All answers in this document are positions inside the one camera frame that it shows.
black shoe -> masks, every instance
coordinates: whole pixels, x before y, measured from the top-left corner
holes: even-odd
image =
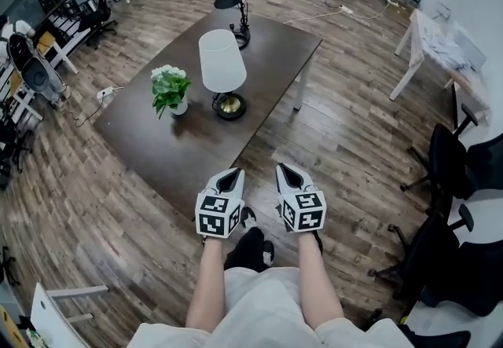
[[[263,257],[264,264],[268,267],[272,267],[274,262],[274,245],[270,240],[264,242]]]
[[[246,231],[250,230],[254,226],[258,226],[257,216],[250,207],[243,207],[243,210],[241,211],[240,223]]]

black office chair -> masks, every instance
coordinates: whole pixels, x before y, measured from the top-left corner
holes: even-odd
[[[426,283],[421,301],[430,307],[442,301],[487,316],[503,300],[503,240],[492,244],[464,243],[444,263],[442,277]]]
[[[4,144],[3,149],[0,149],[0,189],[5,190],[9,184],[10,160],[13,161],[19,172],[23,172],[20,169],[20,154],[22,151],[31,152],[31,148],[27,148],[25,144],[32,134],[31,130],[26,130],[23,134],[20,134],[8,110],[4,111],[0,120],[0,143]]]
[[[419,228],[411,244],[407,243],[398,226],[389,225],[387,230],[397,233],[402,242],[405,258],[388,269],[371,269],[369,276],[397,282],[399,286],[393,295],[395,299],[417,299],[426,283],[442,277],[445,263],[456,255],[459,241],[453,231],[463,225],[468,231],[473,230],[472,215],[464,204],[461,205],[459,214],[460,221],[447,225],[446,219],[438,211],[433,211]]]
[[[382,317],[383,310],[376,309],[363,325],[362,330],[367,332]],[[407,337],[414,348],[466,348],[472,337],[470,332],[453,332],[443,335],[417,335],[406,324],[399,324],[398,328]]]
[[[503,189],[503,134],[491,141],[473,145],[466,151],[459,135],[478,121],[472,111],[461,104],[466,114],[463,123],[452,133],[437,124],[430,141],[429,162],[413,147],[407,149],[428,171],[428,174],[410,185],[401,185],[405,192],[427,180],[431,182],[431,207],[435,206],[441,191],[466,200],[480,189]]]
[[[111,25],[116,26],[117,22],[115,20],[111,20],[108,23],[106,22],[111,14],[112,11],[108,7],[106,0],[99,0],[95,12],[82,16],[79,32],[85,31],[87,28],[91,29],[86,41],[88,46],[91,45],[91,42],[94,42],[94,48],[97,49],[100,37],[105,32],[113,32],[114,35],[117,34],[115,29],[109,28]]]

white chair leg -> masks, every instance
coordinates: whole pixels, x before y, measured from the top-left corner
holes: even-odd
[[[98,285],[96,287],[88,288],[73,288],[73,289],[53,289],[47,291],[47,295],[52,299],[66,299],[66,298],[85,298],[87,296],[103,295],[108,292],[106,285]]]
[[[79,323],[80,321],[93,320],[94,316],[91,313],[80,314],[78,316],[67,317],[66,321],[68,323]]]

chair armrest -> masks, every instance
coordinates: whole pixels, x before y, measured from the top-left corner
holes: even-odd
[[[461,110],[466,115],[466,118],[464,118],[463,123],[454,132],[454,136],[456,137],[459,137],[459,135],[463,133],[464,129],[466,129],[466,127],[470,124],[470,122],[473,122],[475,126],[479,125],[479,121],[477,120],[474,113],[468,106],[466,106],[465,104],[461,104]]]
[[[458,222],[454,222],[450,226],[450,228],[454,231],[455,229],[458,229],[458,228],[462,227],[463,225],[465,225],[466,228],[468,229],[468,231],[471,232],[473,230],[474,222],[473,222],[472,213],[470,212],[468,207],[466,207],[464,204],[462,204],[461,207],[459,207],[458,213],[461,216],[461,219]]]

power strip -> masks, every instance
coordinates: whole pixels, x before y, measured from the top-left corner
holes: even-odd
[[[101,90],[99,93],[97,93],[96,98],[98,100],[102,100],[103,98],[107,97],[108,95],[112,95],[113,93],[113,87],[107,87],[104,90]]]

